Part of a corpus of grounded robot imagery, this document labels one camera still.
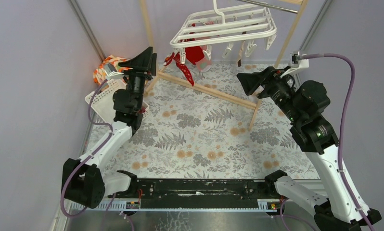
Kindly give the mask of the red santa sock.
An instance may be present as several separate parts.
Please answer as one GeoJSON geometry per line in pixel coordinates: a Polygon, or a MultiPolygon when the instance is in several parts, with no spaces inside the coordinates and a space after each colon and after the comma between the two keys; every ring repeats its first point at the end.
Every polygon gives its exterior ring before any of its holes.
{"type": "Polygon", "coordinates": [[[210,70],[212,61],[205,56],[204,50],[201,46],[188,47],[185,49],[186,59],[196,66],[200,73],[210,70]]]}

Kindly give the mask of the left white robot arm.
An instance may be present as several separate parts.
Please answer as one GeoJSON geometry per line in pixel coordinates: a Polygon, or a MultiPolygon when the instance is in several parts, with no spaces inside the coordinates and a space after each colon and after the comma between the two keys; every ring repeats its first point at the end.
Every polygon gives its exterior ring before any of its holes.
{"type": "Polygon", "coordinates": [[[96,208],[108,195],[120,192],[124,197],[131,198],[137,193],[136,175],[120,170],[104,177],[102,172],[118,149],[141,126],[145,81],[152,80],[156,75],[156,59],[157,54],[149,46],[134,58],[119,62],[121,71],[117,71],[111,63],[104,65],[105,80],[94,91],[91,101],[104,85],[115,80],[126,86],[112,94],[115,115],[112,123],[103,122],[108,131],[101,140],[78,159],[69,158],[63,165],[60,207],[68,217],[70,214],[64,206],[66,199],[87,209],[96,208]]]}

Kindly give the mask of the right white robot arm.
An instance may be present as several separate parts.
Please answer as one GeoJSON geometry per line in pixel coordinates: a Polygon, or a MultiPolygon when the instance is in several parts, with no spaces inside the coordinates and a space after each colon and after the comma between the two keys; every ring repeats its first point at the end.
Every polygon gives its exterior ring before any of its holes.
{"type": "Polygon", "coordinates": [[[367,206],[354,184],[343,181],[347,171],[338,156],[339,139],[322,116],[330,104],[322,83],[308,80],[296,89],[288,83],[293,77],[287,68],[272,66],[261,72],[238,73],[237,78],[247,95],[262,88],[257,97],[272,99],[290,120],[293,140],[313,164],[326,191],[326,195],[315,193],[278,170],[265,178],[266,196],[292,200],[314,218],[322,231],[359,231],[381,220],[380,212],[367,206]]]}

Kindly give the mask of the red patterned sock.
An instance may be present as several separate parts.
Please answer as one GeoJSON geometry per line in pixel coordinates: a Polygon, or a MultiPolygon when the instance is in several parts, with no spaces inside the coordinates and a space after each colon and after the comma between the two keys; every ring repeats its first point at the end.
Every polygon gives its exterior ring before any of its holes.
{"type": "Polygon", "coordinates": [[[171,64],[173,61],[175,61],[176,67],[184,74],[187,81],[192,86],[194,86],[194,80],[193,80],[192,74],[191,74],[189,68],[186,66],[186,64],[181,63],[179,52],[172,52],[170,55],[168,55],[164,60],[163,66],[166,67],[169,64],[171,64]]]}

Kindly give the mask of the white clip sock hanger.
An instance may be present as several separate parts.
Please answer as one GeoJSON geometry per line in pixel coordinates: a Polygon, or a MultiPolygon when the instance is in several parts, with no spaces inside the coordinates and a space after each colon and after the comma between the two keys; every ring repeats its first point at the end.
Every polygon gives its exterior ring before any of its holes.
{"type": "Polygon", "coordinates": [[[188,15],[169,44],[176,51],[207,46],[205,54],[209,54],[212,45],[226,43],[227,49],[223,53],[226,58],[234,43],[243,41],[244,55],[250,57],[257,47],[257,40],[263,39],[268,50],[276,36],[276,24],[264,2],[218,8],[217,2],[213,1],[213,9],[188,15]]]}

